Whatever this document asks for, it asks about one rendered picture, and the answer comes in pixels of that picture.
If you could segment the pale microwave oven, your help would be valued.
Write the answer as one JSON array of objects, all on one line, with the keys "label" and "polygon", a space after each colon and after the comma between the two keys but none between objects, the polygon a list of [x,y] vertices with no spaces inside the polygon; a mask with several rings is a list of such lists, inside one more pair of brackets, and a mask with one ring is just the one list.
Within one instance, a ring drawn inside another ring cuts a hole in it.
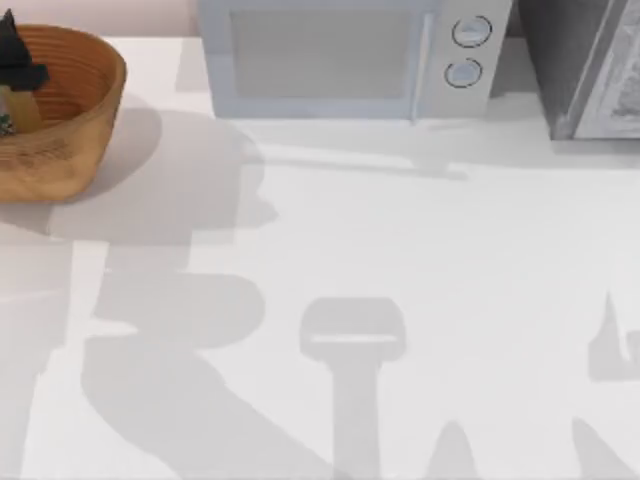
[{"label": "pale microwave oven", "polygon": [[[469,118],[486,109],[513,0],[431,0],[435,5],[430,49],[418,121],[433,118]],[[490,20],[493,33],[476,48],[461,48],[452,39],[452,28],[463,18],[481,15]],[[444,71],[450,63],[466,58],[483,66],[481,80],[466,89],[450,87]]]}]

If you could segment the microwave oven door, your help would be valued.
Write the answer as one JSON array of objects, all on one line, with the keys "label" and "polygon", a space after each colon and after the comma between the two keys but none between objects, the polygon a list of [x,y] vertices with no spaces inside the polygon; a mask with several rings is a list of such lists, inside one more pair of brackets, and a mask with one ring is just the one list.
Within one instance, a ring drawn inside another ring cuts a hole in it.
[{"label": "microwave oven door", "polygon": [[197,0],[215,114],[417,117],[431,0]]}]

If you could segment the wooden basket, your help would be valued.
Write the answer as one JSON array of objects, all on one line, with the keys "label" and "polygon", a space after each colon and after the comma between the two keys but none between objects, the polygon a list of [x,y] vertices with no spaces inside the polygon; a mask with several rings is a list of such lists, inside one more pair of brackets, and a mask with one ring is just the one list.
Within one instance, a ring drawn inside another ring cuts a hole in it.
[{"label": "wooden basket", "polygon": [[0,137],[0,203],[68,200],[94,180],[111,140],[127,78],[121,54],[72,28],[18,27],[50,81],[34,94],[44,128]]}]

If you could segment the microwave knob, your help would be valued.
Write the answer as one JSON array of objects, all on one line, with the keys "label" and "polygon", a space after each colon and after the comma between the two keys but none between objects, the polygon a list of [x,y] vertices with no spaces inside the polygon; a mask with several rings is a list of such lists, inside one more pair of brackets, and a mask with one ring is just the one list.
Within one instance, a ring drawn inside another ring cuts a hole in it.
[{"label": "microwave knob", "polygon": [[476,15],[458,20],[452,28],[452,39],[461,48],[476,48],[486,43],[492,33],[490,20]]},{"label": "microwave knob", "polygon": [[446,83],[455,89],[466,89],[477,84],[483,75],[483,66],[475,59],[466,58],[450,63],[444,71]]}]

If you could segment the yellow bottle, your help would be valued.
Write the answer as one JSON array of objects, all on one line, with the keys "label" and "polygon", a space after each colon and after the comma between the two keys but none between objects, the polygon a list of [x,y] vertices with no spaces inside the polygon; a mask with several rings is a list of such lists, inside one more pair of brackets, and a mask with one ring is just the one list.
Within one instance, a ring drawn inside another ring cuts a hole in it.
[{"label": "yellow bottle", "polygon": [[33,133],[43,128],[34,94],[0,86],[0,136]]}]

